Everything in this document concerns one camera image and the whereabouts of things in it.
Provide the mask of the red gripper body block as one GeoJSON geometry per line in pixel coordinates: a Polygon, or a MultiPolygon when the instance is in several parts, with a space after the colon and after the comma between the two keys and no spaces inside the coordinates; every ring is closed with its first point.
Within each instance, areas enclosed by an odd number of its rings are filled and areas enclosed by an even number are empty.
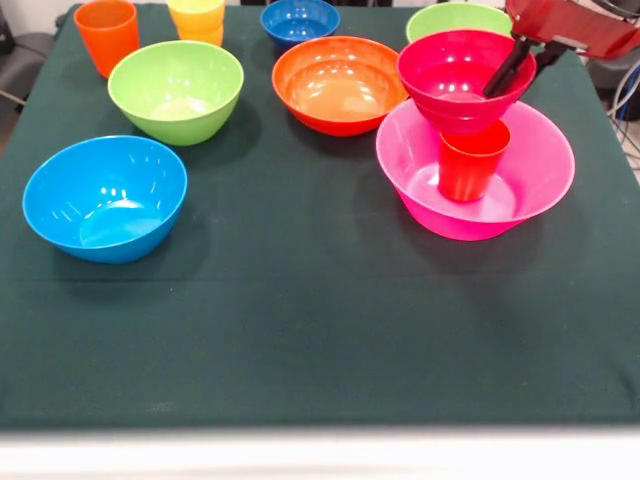
{"type": "Polygon", "coordinates": [[[506,1],[512,33],[562,43],[596,59],[615,59],[639,46],[639,27],[577,1],[506,1]]]}

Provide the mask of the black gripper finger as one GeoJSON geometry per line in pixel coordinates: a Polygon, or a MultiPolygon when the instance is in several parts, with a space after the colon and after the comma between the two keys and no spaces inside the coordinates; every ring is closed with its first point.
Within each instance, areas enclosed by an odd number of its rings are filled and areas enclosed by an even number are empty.
{"type": "Polygon", "coordinates": [[[483,89],[486,99],[519,99],[531,83],[531,41],[518,37],[513,49],[483,89]]]}
{"type": "Polygon", "coordinates": [[[568,50],[569,47],[559,42],[535,43],[539,48],[535,54],[536,73],[534,79],[537,80],[540,74],[550,66],[553,66],[568,50]]]}

